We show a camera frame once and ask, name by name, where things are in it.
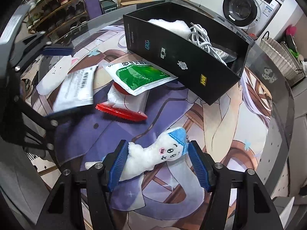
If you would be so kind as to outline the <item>anime print table mat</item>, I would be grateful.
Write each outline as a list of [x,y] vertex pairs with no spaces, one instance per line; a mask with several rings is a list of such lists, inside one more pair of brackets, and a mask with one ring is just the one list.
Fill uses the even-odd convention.
[[[256,169],[271,111],[271,93],[249,69],[212,105],[172,81],[148,92],[145,121],[92,110],[61,125],[55,161],[60,167],[84,170],[86,162],[102,160],[122,139],[147,147],[165,130],[182,127],[215,161],[237,171]],[[111,209],[117,229],[199,229],[209,200],[189,157],[183,156],[119,183]]]

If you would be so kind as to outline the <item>green medicine packet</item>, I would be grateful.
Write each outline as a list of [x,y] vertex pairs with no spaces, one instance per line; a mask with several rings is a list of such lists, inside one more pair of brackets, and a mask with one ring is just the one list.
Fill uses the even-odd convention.
[[144,60],[107,64],[104,69],[115,83],[133,96],[177,79]]

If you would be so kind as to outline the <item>purple rolled mat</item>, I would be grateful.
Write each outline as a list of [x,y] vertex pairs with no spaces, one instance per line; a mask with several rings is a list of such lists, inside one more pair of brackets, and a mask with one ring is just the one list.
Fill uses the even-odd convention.
[[102,15],[100,0],[85,0],[85,3],[90,20]]

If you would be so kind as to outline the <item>woven laundry basket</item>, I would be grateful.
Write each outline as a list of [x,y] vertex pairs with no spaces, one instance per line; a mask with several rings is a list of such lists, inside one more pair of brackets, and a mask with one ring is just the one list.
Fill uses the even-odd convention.
[[280,44],[272,39],[269,31],[266,31],[262,36],[260,48],[277,66],[291,86],[305,78],[303,66],[298,59],[294,57],[284,42]]

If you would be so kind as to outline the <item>red white plastic packet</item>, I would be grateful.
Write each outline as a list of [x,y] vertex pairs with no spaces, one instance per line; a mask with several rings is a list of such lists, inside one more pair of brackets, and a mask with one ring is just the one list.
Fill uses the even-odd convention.
[[149,91],[133,96],[114,83],[107,94],[107,101],[97,104],[95,108],[122,119],[142,122],[148,118],[145,114],[148,96]]

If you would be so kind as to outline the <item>dark green box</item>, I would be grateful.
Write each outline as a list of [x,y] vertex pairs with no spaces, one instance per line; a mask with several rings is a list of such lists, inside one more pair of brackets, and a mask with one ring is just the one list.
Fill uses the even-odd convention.
[[117,4],[112,0],[101,0],[100,5],[102,7],[103,14],[106,14],[108,12],[111,12],[117,9]]

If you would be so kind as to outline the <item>white plush toy blue hat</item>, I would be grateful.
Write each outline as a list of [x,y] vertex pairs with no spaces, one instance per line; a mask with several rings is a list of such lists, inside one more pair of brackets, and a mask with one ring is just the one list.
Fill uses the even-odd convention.
[[148,147],[129,142],[129,154],[120,181],[130,180],[155,165],[175,161],[188,153],[188,138],[183,127],[175,127],[161,133]]

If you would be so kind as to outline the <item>black cardboard box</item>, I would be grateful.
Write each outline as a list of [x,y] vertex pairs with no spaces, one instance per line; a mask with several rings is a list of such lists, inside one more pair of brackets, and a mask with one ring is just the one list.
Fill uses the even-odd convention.
[[[163,19],[200,24],[213,47],[234,56],[222,64],[182,36],[149,22]],[[159,1],[123,16],[127,49],[178,78],[207,104],[217,101],[241,79],[251,45],[241,30],[233,32],[216,18],[181,0]]]

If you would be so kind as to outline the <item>white medicine packet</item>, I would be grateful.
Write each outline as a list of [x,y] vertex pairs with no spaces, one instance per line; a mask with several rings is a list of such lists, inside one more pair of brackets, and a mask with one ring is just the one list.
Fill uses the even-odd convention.
[[53,104],[54,113],[93,104],[93,82],[97,67],[86,67],[65,77]]

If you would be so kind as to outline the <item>wooden shoe rack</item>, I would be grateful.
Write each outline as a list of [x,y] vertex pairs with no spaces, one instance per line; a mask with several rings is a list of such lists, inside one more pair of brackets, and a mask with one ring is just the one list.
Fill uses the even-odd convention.
[[88,13],[85,0],[23,0],[30,6],[23,23],[29,34],[44,31],[48,36],[84,24]]

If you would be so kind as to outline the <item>white foam piece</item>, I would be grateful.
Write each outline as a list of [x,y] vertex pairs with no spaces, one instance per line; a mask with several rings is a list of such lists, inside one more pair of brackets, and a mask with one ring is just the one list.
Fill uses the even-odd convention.
[[168,22],[163,19],[150,19],[148,22],[160,26],[166,30],[169,30],[177,35],[180,35],[181,37],[188,39],[189,34],[191,33],[190,28],[188,25],[181,20],[176,20],[173,22]]

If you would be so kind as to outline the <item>white washing machine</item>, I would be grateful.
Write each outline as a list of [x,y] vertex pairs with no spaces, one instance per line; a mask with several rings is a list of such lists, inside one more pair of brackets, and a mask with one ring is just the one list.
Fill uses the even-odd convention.
[[258,38],[280,6],[277,0],[223,0],[222,12],[225,19]]

